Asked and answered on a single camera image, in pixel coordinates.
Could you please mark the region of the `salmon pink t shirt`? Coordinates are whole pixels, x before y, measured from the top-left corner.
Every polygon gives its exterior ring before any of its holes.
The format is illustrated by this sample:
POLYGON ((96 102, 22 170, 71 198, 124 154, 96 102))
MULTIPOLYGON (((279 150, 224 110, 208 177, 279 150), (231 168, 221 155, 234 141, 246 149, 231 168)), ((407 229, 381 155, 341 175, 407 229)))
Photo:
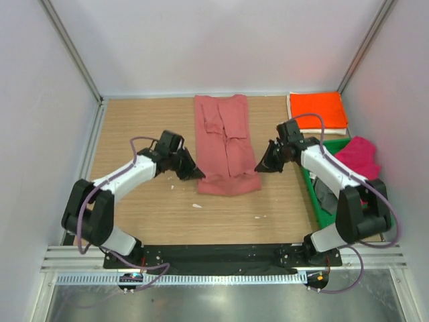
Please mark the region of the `salmon pink t shirt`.
POLYGON ((194 97, 197 192, 232 197, 261 190, 245 95, 194 97))

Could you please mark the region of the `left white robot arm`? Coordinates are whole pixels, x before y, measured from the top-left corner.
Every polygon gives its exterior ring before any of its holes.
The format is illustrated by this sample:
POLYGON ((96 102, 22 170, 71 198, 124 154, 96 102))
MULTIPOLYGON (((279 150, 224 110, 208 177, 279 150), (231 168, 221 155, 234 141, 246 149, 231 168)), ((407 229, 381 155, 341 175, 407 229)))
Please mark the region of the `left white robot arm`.
POLYGON ((180 180, 205 177, 192 159, 185 139, 165 130, 159 139, 140 151, 112 173, 94 181, 80 179, 72 187, 61 226, 77 238, 78 251, 86 254, 96 246, 118 259, 127 268, 137 267, 143 259, 141 242, 114 224, 115 205, 143 183, 167 171, 180 180))

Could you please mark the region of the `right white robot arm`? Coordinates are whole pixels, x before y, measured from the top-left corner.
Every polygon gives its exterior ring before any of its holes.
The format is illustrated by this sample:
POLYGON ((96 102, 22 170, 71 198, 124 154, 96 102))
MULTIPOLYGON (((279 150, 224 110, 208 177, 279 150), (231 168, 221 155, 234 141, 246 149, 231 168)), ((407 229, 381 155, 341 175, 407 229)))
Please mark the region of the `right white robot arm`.
POLYGON ((270 140, 256 172, 282 172, 295 162, 312 172, 336 196, 334 223, 308 234, 302 242, 303 260, 316 266, 326 253, 391 229, 391 210, 385 184, 357 174, 335 158, 314 137, 305 138, 295 120, 276 127, 278 137, 270 140))

